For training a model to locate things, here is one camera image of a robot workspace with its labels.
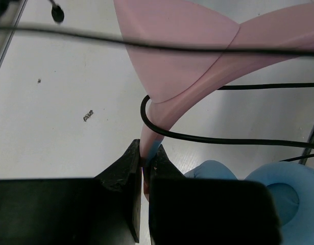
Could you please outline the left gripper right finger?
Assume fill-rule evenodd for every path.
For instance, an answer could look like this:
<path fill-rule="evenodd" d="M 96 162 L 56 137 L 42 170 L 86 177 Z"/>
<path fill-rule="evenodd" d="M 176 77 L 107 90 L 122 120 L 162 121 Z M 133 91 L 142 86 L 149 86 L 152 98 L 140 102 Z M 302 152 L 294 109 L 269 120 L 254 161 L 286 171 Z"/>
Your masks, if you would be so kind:
<path fill-rule="evenodd" d="M 151 161 L 152 244 L 281 244 L 280 221 L 258 182 L 185 177 L 160 146 Z"/>

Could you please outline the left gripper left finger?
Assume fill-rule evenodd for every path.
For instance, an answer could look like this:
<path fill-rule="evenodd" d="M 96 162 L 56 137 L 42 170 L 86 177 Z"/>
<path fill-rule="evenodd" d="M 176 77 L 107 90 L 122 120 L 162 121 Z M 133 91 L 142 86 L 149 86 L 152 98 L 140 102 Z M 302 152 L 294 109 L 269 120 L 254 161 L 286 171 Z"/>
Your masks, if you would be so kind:
<path fill-rule="evenodd" d="M 0 180 L 0 244 L 139 243 L 139 140 L 91 178 Z"/>

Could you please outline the pink blue cat-ear headphones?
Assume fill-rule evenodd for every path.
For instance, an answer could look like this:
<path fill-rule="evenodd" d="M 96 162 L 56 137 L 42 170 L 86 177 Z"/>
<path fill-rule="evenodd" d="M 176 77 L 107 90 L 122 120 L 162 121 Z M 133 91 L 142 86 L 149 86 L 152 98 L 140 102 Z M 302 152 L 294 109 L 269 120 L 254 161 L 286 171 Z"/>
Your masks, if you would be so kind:
<path fill-rule="evenodd" d="M 314 3 L 279 9 L 243 23 L 188 1 L 115 1 L 123 37 L 181 44 L 314 48 Z M 222 86 L 289 56 L 184 54 L 127 47 L 152 102 L 148 118 L 169 130 Z"/>

